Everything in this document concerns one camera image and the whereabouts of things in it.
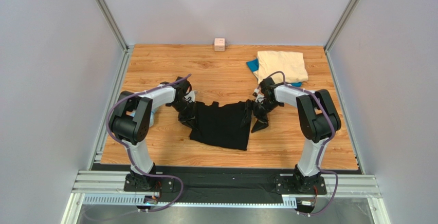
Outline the black t shirt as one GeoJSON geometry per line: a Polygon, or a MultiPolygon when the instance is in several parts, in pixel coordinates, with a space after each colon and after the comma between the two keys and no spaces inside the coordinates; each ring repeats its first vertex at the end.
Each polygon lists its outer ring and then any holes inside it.
{"type": "Polygon", "coordinates": [[[196,103],[198,129],[192,130],[191,140],[222,148],[246,151],[250,125],[240,128],[245,102],[219,106],[218,102],[206,105],[196,103]]]}

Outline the light blue headphones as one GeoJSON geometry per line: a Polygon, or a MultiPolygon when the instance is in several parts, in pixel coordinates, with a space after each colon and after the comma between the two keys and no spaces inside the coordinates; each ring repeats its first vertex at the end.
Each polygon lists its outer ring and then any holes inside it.
{"type": "MultiPolygon", "coordinates": [[[[152,127],[154,125],[154,123],[155,123],[155,114],[156,114],[157,111],[158,111],[158,108],[154,108],[154,109],[151,110],[150,118],[149,118],[149,127],[152,127]]],[[[129,116],[131,116],[131,117],[135,117],[135,115],[136,115],[136,110],[133,110],[129,114],[129,116]]]]}

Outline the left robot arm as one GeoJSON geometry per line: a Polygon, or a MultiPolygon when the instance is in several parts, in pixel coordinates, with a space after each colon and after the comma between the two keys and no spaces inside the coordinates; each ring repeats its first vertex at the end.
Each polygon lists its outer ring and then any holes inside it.
{"type": "Polygon", "coordinates": [[[158,178],[145,138],[152,111],[161,106],[174,108],[182,125],[197,129],[195,94],[188,77],[178,77],[174,82],[163,82],[141,92],[124,91],[106,116],[108,134],[125,148],[129,157],[132,181],[151,184],[158,178]]]}

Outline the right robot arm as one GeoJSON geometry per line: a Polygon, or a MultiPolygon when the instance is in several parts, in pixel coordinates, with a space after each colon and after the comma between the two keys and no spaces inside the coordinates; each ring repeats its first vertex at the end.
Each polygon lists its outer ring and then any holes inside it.
{"type": "Polygon", "coordinates": [[[265,129],[269,126],[268,114],[285,104],[297,108],[301,132],[305,137],[301,159],[294,169],[294,183],[296,187],[310,188],[320,178],[325,146],[340,130],[341,120],[328,90],[305,90],[275,83],[267,77],[259,84],[256,99],[246,102],[241,126],[249,124],[255,117],[251,132],[265,129]]]}

